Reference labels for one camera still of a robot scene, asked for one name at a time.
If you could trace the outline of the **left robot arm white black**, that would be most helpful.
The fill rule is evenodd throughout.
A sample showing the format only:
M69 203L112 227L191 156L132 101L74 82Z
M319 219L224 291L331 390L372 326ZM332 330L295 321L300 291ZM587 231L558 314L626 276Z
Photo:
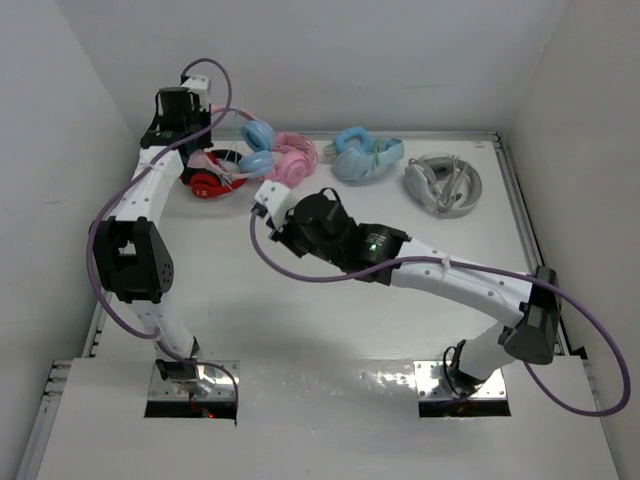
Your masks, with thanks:
M210 125L210 83L184 78L160 89L152 122L140 140L134 185L98 223L93 255L104 290L140 320L155 343L156 367L164 381L185 386L198 380L198 343L174 311L169 294L172 257L158 226L174 183L191 153L211 138L195 138Z

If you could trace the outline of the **blue pink cat-ear headphones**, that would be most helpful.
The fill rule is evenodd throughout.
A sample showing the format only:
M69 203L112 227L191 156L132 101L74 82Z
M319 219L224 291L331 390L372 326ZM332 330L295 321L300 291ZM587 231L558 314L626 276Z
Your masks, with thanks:
M248 180L265 176L274 165L272 149L275 132L269 124L256 118L246 110L231 107L230 112L242 117L246 123L240 128L240 134L252 151L240 160L232 160L230 154L212 160L204 150L195 151L189 158L185 169L204 170L217 175L223 183L235 180Z

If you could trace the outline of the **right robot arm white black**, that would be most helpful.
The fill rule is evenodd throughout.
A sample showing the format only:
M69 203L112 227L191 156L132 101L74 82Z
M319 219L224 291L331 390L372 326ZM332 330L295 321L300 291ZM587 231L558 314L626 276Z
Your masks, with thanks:
M426 292L493 318L491 328L459 341L445 355L441 383L452 395L471 396L494 371L515 360L552 362L559 304L545 288L557 284L551 269L498 273L440 252L404 231L358 223L332 188L296 199L288 187L268 182L254 200L271 240L297 257L311 255L354 280Z

